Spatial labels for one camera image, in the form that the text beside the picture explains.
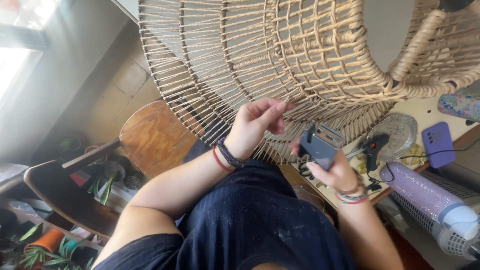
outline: woven rope frame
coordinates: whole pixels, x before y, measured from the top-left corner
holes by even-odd
[[[141,0],[140,34],[162,97],[203,141],[223,137],[248,101],[295,103],[285,114],[286,133],[265,133],[255,152],[292,163],[303,159],[290,155],[288,143],[312,120],[349,143],[398,101],[479,79],[478,1],[446,14],[437,0],[417,0],[387,73],[370,55],[362,0]],[[207,133],[209,126],[219,132]]]

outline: floor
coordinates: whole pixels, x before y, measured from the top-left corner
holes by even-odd
[[[158,98],[161,98],[160,92],[150,75],[138,39],[79,129],[92,145],[111,141],[120,134],[130,116]],[[121,148],[116,152],[123,154]]]

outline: orange pot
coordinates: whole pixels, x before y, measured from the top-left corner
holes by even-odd
[[[63,239],[65,235],[63,234],[62,231],[52,229],[48,232],[46,232],[44,235],[42,235],[40,238],[38,238],[36,241],[34,241],[31,244],[28,244],[25,248],[24,251],[27,250],[28,247],[33,246],[33,245],[39,245],[44,247],[48,252],[53,253],[57,247],[59,247],[61,240]]]

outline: jute rope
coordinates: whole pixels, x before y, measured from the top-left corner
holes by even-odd
[[[362,0],[140,2],[155,83],[202,140],[224,136],[246,102],[274,97],[297,105],[285,115],[286,133],[265,134],[255,152],[270,162],[302,160],[289,154],[288,143],[312,120],[339,130],[348,143],[396,102],[450,93],[480,78],[480,0],[453,13],[437,10],[438,0],[416,0],[388,72],[370,54]]]

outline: wall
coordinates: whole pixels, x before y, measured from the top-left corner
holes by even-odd
[[[13,110],[0,111],[9,114],[0,130],[0,160],[27,163],[128,20],[110,0],[59,7],[45,29],[51,46],[24,86],[12,89],[18,91],[8,101]]]

